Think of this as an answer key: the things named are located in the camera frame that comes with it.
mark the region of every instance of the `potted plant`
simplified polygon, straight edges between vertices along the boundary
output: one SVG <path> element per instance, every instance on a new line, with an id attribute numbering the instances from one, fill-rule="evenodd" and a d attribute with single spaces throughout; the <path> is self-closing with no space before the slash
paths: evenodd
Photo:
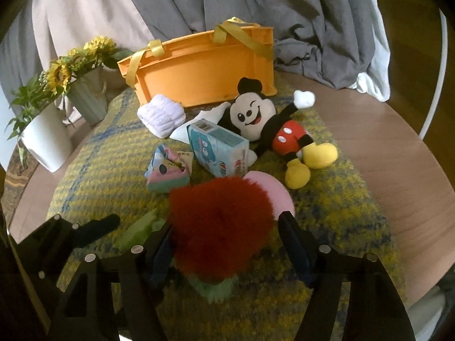
<path id="1" fill-rule="evenodd" d="M 8 139 L 18 137 L 26 149 L 50 172 L 55 172 L 73 151 L 69 134 L 54 105 L 60 95 L 54 93 L 47 83 L 47 73 L 31 78 L 25 86 L 13 91 L 16 98 L 11 105 L 22 106 L 22 112 L 11 119 L 13 132 Z M 26 149 L 18 146 L 23 164 Z"/>
<path id="2" fill-rule="evenodd" d="M 117 61 L 131 54 L 131 51 L 119 49 L 111 38 L 95 37 L 83 48 L 72 49 L 66 56 L 51 62 L 47 74 L 49 85 L 54 93 L 62 86 L 82 117 L 94 125 L 107 114 L 102 66 L 118 68 Z"/>

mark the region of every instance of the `white chair leg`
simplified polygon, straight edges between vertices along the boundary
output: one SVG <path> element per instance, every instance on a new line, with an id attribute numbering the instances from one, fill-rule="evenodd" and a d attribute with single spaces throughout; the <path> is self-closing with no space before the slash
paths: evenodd
<path id="1" fill-rule="evenodd" d="M 447 37 L 447 20 L 445 19 L 445 15 L 442 11 L 439 11 L 441 15 L 441 31 L 442 31 L 442 47 L 441 47 L 441 64 L 439 67 L 439 75 L 438 75 L 438 82 L 436 83 L 435 94 L 433 96 L 433 100 L 431 101 L 431 106 L 429 107 L 429 111 L 427 117 L 425 119 L 424 125 L 422 126 L 422 130 L 419 133 L 419 138 L 421 140 L 424 139 L 428 128 L 433 120 L 435 115 L 436 108 L 438 107 L 439 97 L 441 96 L 442 85 L 444 84 L 444 77 L 445 77 L 445 68 L 447 66 L 447 51 L 449 47 L 449 40 Z"/>

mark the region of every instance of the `mickey mouse red shorts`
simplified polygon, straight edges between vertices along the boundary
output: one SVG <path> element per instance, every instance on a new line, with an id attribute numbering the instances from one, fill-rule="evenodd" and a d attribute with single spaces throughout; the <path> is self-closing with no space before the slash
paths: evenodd
<path id="1" fill-rule="evenodd" d="M 296 153 L 301 149 L 299 140 L 306 135 L 305 129 L 296 121 L 289 120 L 283 124 L 276 134 L 272 148 L 278 155 Z"/>

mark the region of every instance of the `mickey mouse ear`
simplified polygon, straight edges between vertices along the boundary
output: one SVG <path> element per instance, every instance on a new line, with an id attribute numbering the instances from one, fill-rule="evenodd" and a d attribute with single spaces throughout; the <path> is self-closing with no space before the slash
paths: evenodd
<path id="1" fill-rule="evenodd" d="M 243 77 L 240 81 L 238 81 L 237 90 L 240 95 L 247 92 L 261 93 L 262 84 L 258 79 Z"/>

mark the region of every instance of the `mickey mouse plush toy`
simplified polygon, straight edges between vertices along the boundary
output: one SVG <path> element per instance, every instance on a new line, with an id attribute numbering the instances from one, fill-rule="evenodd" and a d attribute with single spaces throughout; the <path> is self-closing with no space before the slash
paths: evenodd
<path id="1" fill-rule="evenodd" d="M 258 79 L 242 78 L 240 94 L 218 123 L 250 141 L 258 141 L 254 150 L 257 157 L 272 150 L 283 156 L 287 163 L 285 183 L 290 189 L 306 185 L 310 179 L 309 168 L 319 169 L 332 164 L 338 151 L 332 144 L 316 145 L 311 136 L 291 115 L 299 109 L 310 108 L 315 103 L 312 92 L 295 91 L 294 102 L 279 114 L 273 102 L 262 91 Z"/>

